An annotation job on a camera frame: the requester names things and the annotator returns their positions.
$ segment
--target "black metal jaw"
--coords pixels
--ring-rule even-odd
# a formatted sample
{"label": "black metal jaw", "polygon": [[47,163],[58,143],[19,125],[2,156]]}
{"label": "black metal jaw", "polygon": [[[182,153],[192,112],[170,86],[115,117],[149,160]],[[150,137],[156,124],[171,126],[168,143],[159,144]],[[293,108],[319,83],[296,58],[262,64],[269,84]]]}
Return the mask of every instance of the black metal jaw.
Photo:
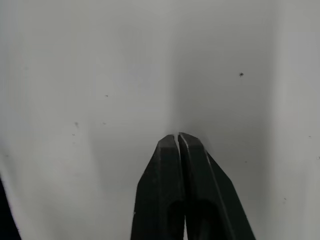
{"label": "black metal jaw", "polygon": [[255,240],[236,190],[200,140],[158,142],[136,190],[131,240]]}

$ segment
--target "white backdrop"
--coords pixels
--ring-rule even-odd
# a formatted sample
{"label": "white backdrop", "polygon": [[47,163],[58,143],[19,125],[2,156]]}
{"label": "white backdrop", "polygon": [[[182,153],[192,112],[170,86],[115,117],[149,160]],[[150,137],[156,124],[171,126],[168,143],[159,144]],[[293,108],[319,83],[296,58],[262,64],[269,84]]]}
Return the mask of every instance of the white backdrop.
{"label": "white backdrop", "polygon": [[319,10],[0,0],[0,173],[22,239],[130,239],[140,176],[184,131],[231,178],[257,239],[318,240]]}

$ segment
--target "white surface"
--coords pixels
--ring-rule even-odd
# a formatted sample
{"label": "white surface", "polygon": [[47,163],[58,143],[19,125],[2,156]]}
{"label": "white surface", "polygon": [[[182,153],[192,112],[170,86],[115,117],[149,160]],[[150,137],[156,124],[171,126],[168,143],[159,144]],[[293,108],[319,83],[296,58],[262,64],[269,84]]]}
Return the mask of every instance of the white surface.
{"label": "white surface", "polygon": [[1,0],[0,173],[23,240],[129,239],[138,180],[178,131],[231,178],[257,239],[318,240],[319,10]]}

